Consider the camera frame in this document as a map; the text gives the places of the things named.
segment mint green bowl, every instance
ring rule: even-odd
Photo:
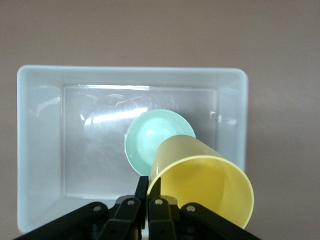
[[[128,128],[124,151],[133,169],[149,176],[160,144],[175,135],[196,137],[190,124],[174,111],[155,109],[144,112]]]

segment screw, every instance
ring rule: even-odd
[[[192,206],[192,205],[189,205],[189,206],[186,207],[186,210],[188,212],[192,212],[193,213],[196,210],[196,208],[194,206]]]
[[[164,201],[162,201],[161,199],[157,199],[154,201],[155,205],[162,205],[164,203]]]
[[[133,204],[135,204],[135,201],[129,200],[127,203],[128,203],[128,205],[133,205]]]
[[[101,210],[101,206],[95,206],[94,208],[93,208],[93,211],[94,212],[98,212],[98,211],[100,211]]]

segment translucent plastic container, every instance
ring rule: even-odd
[[[18,227],[29,232],[93,201],[111,208],[139,175],[125,134],[168,109],[245,168],[247,75],[234,68],[26,65],[17,74]]]

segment yellow cup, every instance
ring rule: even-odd
[[[198,203],[243,229],[250,220],[254,192],[246,174],[194,137],[176,135],[161,143],[148,195],[159,178],[161,195],[176,198],[179,208]]]

